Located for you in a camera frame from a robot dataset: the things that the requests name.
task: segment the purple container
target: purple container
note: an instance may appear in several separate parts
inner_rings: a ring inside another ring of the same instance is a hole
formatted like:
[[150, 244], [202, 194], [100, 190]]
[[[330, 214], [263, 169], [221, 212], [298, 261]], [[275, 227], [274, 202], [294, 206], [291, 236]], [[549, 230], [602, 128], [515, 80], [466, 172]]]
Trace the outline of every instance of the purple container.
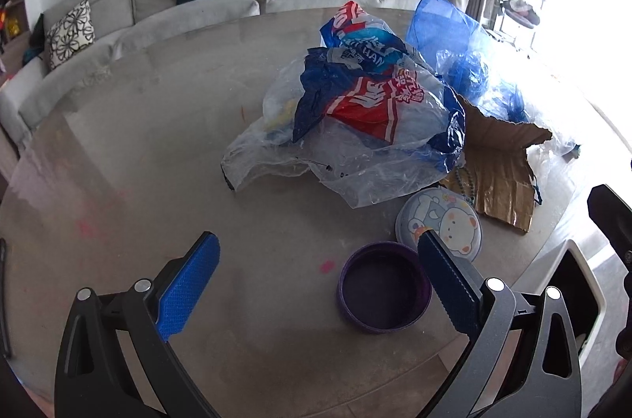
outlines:
[[426, 311], [431, 295], [431, 282], [417, 253], [394, 241], [371, 243], [356, 251], [338, 280], [342, 314], [374, 334], [414, 324]]

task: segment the blue textured pad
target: blue textured pad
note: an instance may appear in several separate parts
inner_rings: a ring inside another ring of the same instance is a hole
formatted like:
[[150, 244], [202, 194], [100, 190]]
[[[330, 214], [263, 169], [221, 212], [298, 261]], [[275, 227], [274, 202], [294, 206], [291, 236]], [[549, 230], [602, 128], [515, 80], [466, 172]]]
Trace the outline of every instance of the blue textured pad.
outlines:
[[209, 235], [162, 294], [156, 328], [163, 341], [182, 331], [218, 263], [219, 241]]
[[431, 280], [454, 328], [470, 339], [476, 338], [480, 332], [478, 299], [449, 254], [427, 233], [419, 237], [417, 252], [423, 271]]

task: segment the cardboard piece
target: cardboard piece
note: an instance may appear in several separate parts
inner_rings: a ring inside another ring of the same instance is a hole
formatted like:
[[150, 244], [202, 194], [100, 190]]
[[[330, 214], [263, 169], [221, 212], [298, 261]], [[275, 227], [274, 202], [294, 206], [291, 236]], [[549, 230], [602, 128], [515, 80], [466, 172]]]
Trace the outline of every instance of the cardboard piece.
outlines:
[[[472, 175], [475, 209], [528, 232], [533, 217], [535, 191], [533, 172], [527, 163], [527, 147], [550, 140], [551, 132], [535, 124], [514, 124], [484, 116], [458, 95], [465, 110], [465, 166]], [[441, 184], [462, 193], [456, 170]], [[465, 194], [470, 195], [469, 177], [459, 170]]]

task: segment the floral pillow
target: floral pillow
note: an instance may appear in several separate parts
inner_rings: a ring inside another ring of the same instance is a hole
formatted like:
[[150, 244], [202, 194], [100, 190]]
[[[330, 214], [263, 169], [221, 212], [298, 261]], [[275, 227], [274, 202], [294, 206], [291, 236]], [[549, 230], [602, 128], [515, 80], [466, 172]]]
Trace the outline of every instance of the floral pillow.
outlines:
[[90, 3], [82, 0], [56, 22], [46, 35], [51, 70], [94, 43]]

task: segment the round table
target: round table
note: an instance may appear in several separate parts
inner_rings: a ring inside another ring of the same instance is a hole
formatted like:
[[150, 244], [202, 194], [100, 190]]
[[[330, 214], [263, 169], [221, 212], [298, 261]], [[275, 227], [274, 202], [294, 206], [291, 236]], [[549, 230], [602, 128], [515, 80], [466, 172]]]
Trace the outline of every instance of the round table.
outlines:
[[[153, 278], [204, 230], [219, 237], [219, 267], [171, 344], [224, 418], [315, 414], [408, 373], [456, 338], [436, 296], [414, 326], [390, 335], [360, 333], [337, 310], [345, 260], [394, 240], [404, 197], [350, 209], [311, 174], [262, 177], [236, 193], [224, 182], [225, 148], [261, 115], [279, 70], [319, 45], [334, 13], [261, 15], [162, 41], [59, 102], [0, 208], [11, 364], [26, 384], [52, 395], [77, 290], [120, 292]], [[372, 13], [402, 37], [412, 16]], [[483, 276], [512, 284], [522, 274], [571, 200], [572, 167], [554, 169], [529, 234], [482, 220]], [[129, 363], [139, 381], [138, 360]], [[155, 403], [147, 382], [138, 384]]]

